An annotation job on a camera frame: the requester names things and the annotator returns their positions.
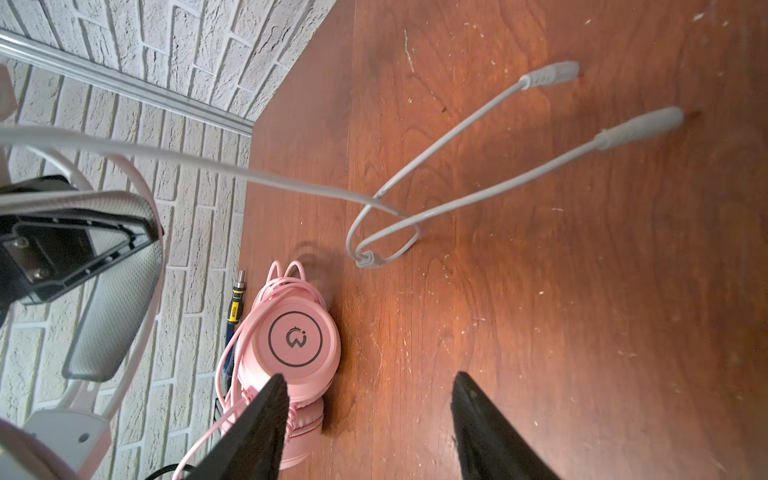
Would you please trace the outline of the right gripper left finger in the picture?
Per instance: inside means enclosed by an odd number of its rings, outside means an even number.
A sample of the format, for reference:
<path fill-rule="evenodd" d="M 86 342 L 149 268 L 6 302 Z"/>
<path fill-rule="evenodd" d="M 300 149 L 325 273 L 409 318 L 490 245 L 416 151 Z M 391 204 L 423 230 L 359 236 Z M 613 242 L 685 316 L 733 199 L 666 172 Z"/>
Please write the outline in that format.
<path fill-rule="evenodd" d="M 276 479 L 285 443 L 289 396 L 277 374 L 187 475 L 189 479 Z"/>

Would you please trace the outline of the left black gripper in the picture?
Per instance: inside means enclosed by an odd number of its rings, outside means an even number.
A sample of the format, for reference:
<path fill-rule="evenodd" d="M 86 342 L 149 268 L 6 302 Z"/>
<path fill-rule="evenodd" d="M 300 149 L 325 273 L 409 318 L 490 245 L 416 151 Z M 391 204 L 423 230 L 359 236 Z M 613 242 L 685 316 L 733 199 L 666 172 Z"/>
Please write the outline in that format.
<path fill-rule="evenodd" d="M 162 229 L 149 201 L 76 188 L 62 175 L 1 189 L 1 317 L 91 281 L 83 323 L 137 327 L 159 277 Z"/>

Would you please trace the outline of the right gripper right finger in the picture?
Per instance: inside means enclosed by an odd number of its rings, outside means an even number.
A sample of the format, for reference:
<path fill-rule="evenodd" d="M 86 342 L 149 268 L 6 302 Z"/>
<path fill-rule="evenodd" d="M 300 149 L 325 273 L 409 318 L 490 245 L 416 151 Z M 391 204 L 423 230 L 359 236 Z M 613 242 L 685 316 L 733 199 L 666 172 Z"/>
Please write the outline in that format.
<path fill-rule="evenodd" d="M 474 379 L 463 371 L 458 372 L 454 379 L 451 413 L 464 479 L 558 477 Z"/>

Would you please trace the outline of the white headphones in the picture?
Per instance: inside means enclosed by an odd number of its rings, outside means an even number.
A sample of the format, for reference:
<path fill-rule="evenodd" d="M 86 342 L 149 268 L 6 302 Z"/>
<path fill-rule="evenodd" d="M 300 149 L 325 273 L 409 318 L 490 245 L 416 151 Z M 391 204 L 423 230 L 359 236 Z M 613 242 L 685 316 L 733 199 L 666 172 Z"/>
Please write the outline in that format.
<path fill-rule="evenodd" d="M 125 156 L 106 152 L 106 163 L 122 179 L 107 187 L 92 183 L 82 165 L 55 144 L 72 145 L 65 132 L 10 127 L 17 110 L 8 71 L 1 74 L 1 189 L 49 175 L 62 175 L 84 191 L 136 193 L 146 198 L 161 227 L 159 277 L 141 324 L 83 323 L 91 281 L 39 305 L 17 303 L 1 317 L 7 334 L 10 375 L 25 378 L 23 357 L 33 361 L 31 382 L 38 401 L 17 419 L 1 420 L 1 475 L 5 479 L 89 479 L 100 469 L 113 441 L 117 412 L 134 380 L 152 332 L 164 274 L 164 230 L 146 180 Z"/>

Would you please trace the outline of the pink headphones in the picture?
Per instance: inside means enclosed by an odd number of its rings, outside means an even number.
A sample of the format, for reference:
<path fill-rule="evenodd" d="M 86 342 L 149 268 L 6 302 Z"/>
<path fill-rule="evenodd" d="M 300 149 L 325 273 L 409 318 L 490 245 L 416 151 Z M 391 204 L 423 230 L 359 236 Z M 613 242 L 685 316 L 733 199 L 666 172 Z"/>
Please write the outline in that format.
<path fill-rule="evenodd" d="M 215 391 L 223 412 L 175 467 L 180 479 L 190 459 L 218 431 L 226 434 L 275 374 L 287 382 L 281 470 L 291 468 L 319 445 L 324 419 L 323 395 L 339 367 L 341 340 L 319 290 L 309 283 L 302 263 L 272 263 L 248 315 L 228 331 Z"/>

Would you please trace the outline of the yellow black screwdriver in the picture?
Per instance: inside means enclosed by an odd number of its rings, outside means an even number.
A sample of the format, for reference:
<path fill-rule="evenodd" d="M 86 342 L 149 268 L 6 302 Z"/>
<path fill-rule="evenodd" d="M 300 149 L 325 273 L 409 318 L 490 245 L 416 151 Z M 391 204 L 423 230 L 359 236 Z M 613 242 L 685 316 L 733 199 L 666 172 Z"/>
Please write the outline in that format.
<path fill-rule="evenodd" d="M 225 344 L 228 345 L 231 341 L 236 329 L 242 318 L 242 307 L 246 292 L 246 274 L 244 270 L 239 270 L 235 278 L 235 282 L 232 289 L 232 298 L 229 305 L 228 320 L 226 323 L 226 335 Z M 224 363 L 223 380 L 225 382 L 225 388 L 228 389 L 231 385 L 232 373 L 233 373 L 233 355 L 234 349 L 231 349 L 226 356 Z"/>

